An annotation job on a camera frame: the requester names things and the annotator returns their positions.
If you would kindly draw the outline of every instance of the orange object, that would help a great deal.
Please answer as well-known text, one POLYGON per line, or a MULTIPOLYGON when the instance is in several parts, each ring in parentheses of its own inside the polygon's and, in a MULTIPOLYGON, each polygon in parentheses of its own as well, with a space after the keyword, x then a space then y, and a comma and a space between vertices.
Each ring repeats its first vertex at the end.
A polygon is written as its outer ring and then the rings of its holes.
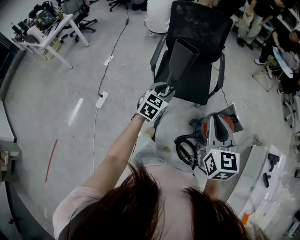
POLYGON ((251 215, 252 215, 252 213, 250 213, 250 214, 245 213, 244 214, 243 219, 242 219, 242 224, 243 225, 246 225, 249 222, 249 219, 250 219, 251 215))

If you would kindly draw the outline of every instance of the black shirt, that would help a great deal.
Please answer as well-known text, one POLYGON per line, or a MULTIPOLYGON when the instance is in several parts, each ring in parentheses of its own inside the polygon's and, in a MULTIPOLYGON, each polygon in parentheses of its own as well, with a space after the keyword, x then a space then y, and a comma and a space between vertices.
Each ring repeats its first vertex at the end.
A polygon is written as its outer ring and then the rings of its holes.
MULTIPOLYGON (((282 47, 285 52, 292 51, 293 53, 300 53, 300 44, 290 40, 290 31, 288 29, 282 27, 274 31, 278 34, 279 46, 282 47)), ((276 46, 272 35, 270 42, 273 46, 276 46)))
POLYGON ((277 17, 281 14, 281 8, 277 6, 274 0, 257 0, 256 6, 254 7, 254 12, 260 17, 273 16, 277 17))

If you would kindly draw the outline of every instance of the wall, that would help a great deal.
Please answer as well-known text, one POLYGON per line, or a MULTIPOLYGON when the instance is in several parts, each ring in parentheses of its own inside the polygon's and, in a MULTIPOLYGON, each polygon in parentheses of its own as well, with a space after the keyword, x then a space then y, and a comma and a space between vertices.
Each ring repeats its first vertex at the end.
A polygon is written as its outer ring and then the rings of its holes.
POLYGON ((9 240, 20 240, 21 236, 18 233, 15 225, 8 223, 12 219, 12 216, 9 210, 5 183, 1 183, 0 186, 0 216, 0 231, 4 234, 4 236, 9 240))

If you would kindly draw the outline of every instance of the white shirt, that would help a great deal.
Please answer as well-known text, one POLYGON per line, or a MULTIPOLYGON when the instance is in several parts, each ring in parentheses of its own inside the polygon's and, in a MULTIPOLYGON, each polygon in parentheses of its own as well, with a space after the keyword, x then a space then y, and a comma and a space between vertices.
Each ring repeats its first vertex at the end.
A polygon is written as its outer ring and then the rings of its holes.
POLYGON ((148 0, 145 23, 149 31, 154 33, 166 33, 168 31, 173 1, 148 0))

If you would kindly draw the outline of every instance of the mesh chair back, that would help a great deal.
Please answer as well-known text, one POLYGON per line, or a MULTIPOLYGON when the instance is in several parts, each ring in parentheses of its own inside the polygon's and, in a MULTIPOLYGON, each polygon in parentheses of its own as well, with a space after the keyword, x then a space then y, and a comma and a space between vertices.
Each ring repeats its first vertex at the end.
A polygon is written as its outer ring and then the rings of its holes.
POLYGON ((65 14, 79 14, 83 7, 83 0, 65 0, 61 4, 61 8, 65 14))
POLYGON ((166 45, 173 50, 182 38, 199 50, 197 62, 219 59, 233 21, 222 13, 194 2, 174 1, 171 8, 166 45))

